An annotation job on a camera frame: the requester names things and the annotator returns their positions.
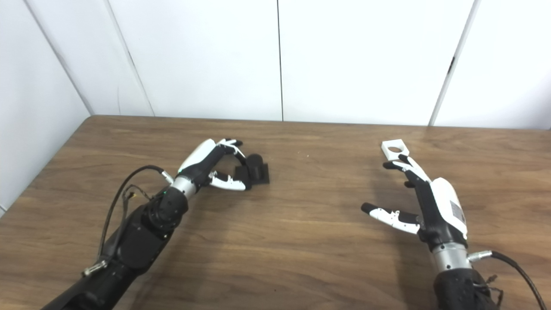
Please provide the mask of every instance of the wire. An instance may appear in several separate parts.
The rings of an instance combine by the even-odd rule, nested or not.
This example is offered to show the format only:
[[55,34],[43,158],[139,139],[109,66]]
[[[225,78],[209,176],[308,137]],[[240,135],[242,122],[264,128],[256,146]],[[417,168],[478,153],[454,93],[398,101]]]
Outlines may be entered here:
[[532,282],[532,280],[526,274],[526,272],[524,270],[522,270],[522,268],[520,268],[520,266],[517,264],[516,261],[514,261],[510,257],[508,257],[504,254],[501,254],[499,252],[496,252],[496,251],[491,252],[491,257],[493,257],[495,259],[499,259],[501,261],[504,261],[504,262],[508,263],[509,265],[511,265],[513,268],[515,268],[518,271],[518,273],[524,278],[524,280],[526,280],[526,283],[528,283],[528,286],[530,287],[530,289],[534,293],[534,296],[536,297],[536,300],[538,301],[540,309],[541,310],[547,310],[547,307],[545,306],[545,303],[543,302],[542,296],[539,294],[538,289],[536,288],[536,285],[534,284],[534,282]]
[[145,198],[147,198],[147,200],[151,200],[151,197],[149,197],[149,195],[143,190],[141,189],[139,186],[137,185],[134,185],[134,184],[130,184],[128,187],[125,188],[125,190],[122,192],[122,198],[124,199],[125,196],[126,196],[126,192],[131,189],[131,188],[135,188],[137,189]]
[[[147,170],[147,169],[156,170],[161,175],[164,172],[164,170],[162,168],[157,167],[155,165],[146,165],[146,166],[143,166],[143,167],[140,167],[140,168],[134,170],[122,182],[121,186],[118,188],[117,193],[115,194],[115,197],[113,198],[113,202],[111,203],[111,206],[109,207],[109,211],[107,212],[107,217],[105,218],[104,227],[103,227],[103,230],[101,231],[100,245],[98,247],[98,260],[101,257],[101,253],[103,252],[103,247],[104,247],[104,244],[105,244],[105,236],[107,235],[107,229],[109,228],[109,222],[111,221],[111,215],[113,214],[113,210],[115,209],[118,198],[121,196],[122,190],[125,188],[128,181],[130,181],[130,179],[132,179],[132,177],[134,177],[139,172]],[[126,209],[125,209],[125,206],[123,204],[123,218],[121,220],[121,224],[124,223],[124,220],[126,219],[126,212],[127,211],[128,211],[128,205],[126,206]]]

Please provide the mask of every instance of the cable connector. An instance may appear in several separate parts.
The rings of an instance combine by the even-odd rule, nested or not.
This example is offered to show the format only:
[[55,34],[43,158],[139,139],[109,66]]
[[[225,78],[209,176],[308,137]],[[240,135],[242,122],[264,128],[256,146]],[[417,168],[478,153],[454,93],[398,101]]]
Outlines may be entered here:
[[161,172],[161,175],[165,178],[165,180],[169,183],[169,184],[172,184],[174,183],[174,178],[170,176],[170,174],[168,174],[168,172],[164,171]]
[[107,267],[107,262],[105,260],[102,260],[99,263],[93,265],[92,267],[88,267],[88,268],[84,269],[82,271],[82,276],[87,277],[87,276],[93,274],[94,272],[96,272],[100,269],[106,268],[106,267]]
[[489,250],[470,253],[469,255],[467,255],[467,259],[471,263],[474,263],[475,261],[483,260],[488,257],[491,257],[491,251]]

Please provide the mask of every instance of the black cable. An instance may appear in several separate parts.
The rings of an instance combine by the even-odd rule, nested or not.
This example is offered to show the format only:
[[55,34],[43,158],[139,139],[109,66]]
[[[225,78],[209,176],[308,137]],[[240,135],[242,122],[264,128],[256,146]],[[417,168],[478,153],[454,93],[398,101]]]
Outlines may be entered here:
[[538,289],[536,288],[534,282],[532,282],[530,277],[526,274],[526,272],[524,272],[524,270],[522,270],[522,268],[520,268],[520,266],[517,264],[516,261],[514,261],[510,257],[508,257],[504,254],[501,254],[499,252],[496,252],[496,251],[491,252],[491,257],[493,257],[495,259],[499,259],[501,261],[504,261],[504,262],[508,263],[509,265],[511,265],[513,268],[515,268],[518,271],[518,273],[524,278],[524,280],[526,280],[526,283],[528,283],[528,286],[530,287],[530,289],[534,293],[534,296],[536,297],[536,300],[538,301],[540,309],[541,310],[547,310],[547,307],[545,306],[545,303],[543,302],[542,296],[539,294]]
[[[113,202],[111,203],[111,206],[109,207],[109,211],[107,212],[107,217],[105,218],[104,227],[103,227],[103,230],[101,232],[100,245],[98,247],[98,260],[101,257],[101,253],[103,252],[103,247],[104,247],[104,243],[105,243],[105,236],[107,235],[107,229],[109,228],[109,222],[111,221],[111,215],[113,214],[113,210],[115,209],[115,205],[117,204],[118,198],[121,195],[122,190],[125,188],[128,181],[130,181],[130,179],[132,179],[132,177],[134,177],[139,172],[147,170],[147,169],[156,170],[159,174],[162,174],[164,172],[164,170],[160,167],[157,167],[155,165],[147,165],[147,166],[143,166],[143,167],[140,167],[140,168],[134,170],[134,172],[129,174],[126,177],[126,179],[122,182],[121,186],[118,188],[117,193],[115,194],[115,197],[113,198]],[[125,214],[122,218],[121,223],[124,223],[124,220],[126,218],[126,212],[124,210],[124,206],[123,206],[123,212]]]

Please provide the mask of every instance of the silver cylindrical joint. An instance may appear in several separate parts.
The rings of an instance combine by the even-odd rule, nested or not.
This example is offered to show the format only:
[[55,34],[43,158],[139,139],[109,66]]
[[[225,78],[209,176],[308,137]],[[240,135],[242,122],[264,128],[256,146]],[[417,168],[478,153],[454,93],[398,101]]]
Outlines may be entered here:
[[467,249],[460,243],[444,243],[433,249],[433,256],[438,272],[473,267],[467,259]]
[[197,191],[195,185],[184,177],[177,177],[170,187],[177,188],[179,191],[182,191],[188,200],[195,195],[195,192]]

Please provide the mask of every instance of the wall seam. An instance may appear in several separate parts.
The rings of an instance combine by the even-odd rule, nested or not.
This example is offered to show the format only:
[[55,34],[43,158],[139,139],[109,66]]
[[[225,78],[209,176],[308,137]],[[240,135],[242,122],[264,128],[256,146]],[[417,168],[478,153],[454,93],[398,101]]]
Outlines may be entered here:
[[95,115],[94,109],[91,107],[90,103],[88,102],[88,99],[82,94],[82,92],[77,87],[69,68],[67,67],[67,63],[65,62],[65,59],[63,59],[63,56],[57,51],[57,48],[52,43],[52,40],[48,36],[48,33],[44,30],[44,27],[42,27],[42,24],[40,23],[38,17],[36,16],[33,7],[30,5],[28,0],[23,0],[23,3],[25,3],[25,6],[27,7],[27,10],[29,10],[29,13],[31,13],[31,16],[33,17],[33,20],[35,21],[36,25],[40,29],[40,32],[42,33],[43,37],[46,39],[46,42],[48,42],[48,45],[50,46],[51,50],[53,51],[54,55],[56,55],[57,61],[60,63],[61,67],[63,68],[63,71],[67,75],[67,78],[71,82],[71,85],[73,86],[74,90],[77,92],[78,96],[80,97],[80,100],[84,104],[84,107],[87,109],[88,113],[90,115]]
[[473,1],[473,5],[471,6],[471,11],[469,12],[469,16],[465,21],[463,32],[461,32],[461,36],[459,38],[459,42],[457,43],[455,53],[453,54],[452,60],[450,62],[450,67],[448,68],[448,72],[446,74],[446,77],[444,78],[442,88],[440,89],[440,93],[438,94],[438,98],[436,100],[436,103],[434,104],[433,113],[430,116],[428,126],[434,126],[434,123],[436,122],[436,118],[438,117],[438,113],[440,112],[440,107],[442,106],[444,97],[446,97],[448,87],[450,86],[450,82],[453,77],[453,73],[455,72],[455,68],[459,63],[459,57],[461,56],[461,52],[463,51],[463,47],[465,46],[465,42],[467,41],[469,32],[471,32],[471,26],[473,25],[474,17],[477,15],[478,7],[480,6],[481,2],[482,0]]
[[132,54],[130,54],[130,50],[128,49],[128,45],[126,44],[125,37],[122,35],[121,27],[118,24],[117,18],[115,16],[115,12],[113,11],[113,7],[111,6],[111,2],[109,0],[104,0],[105,8],[107,9],[107,12],[109,13],[109,18],[111,19],[111,22],[113,26],[115,27],[115,32],[117,32],[118,39],[122,45],[122,48],[124,49],[126,59],[128,61],[128,64],[130,65],[130,68],[132,69],[132,73],[134,73],[134,78],[138,81],[140,90],[142,91],[143,96],[145,97],[147,104],[149,105],[149,109],[151,110],[151,114],[153,116],[156,116],[155,111],[153,110],[153,106],[151,104],[151,101],[149,100],[149,96],[147,95],[147,91],[145,91],[145,87],[142,82],[142,78],[139,76],[138,69],[136,68],[136,64],[134,63],[134,59],[132,58]]

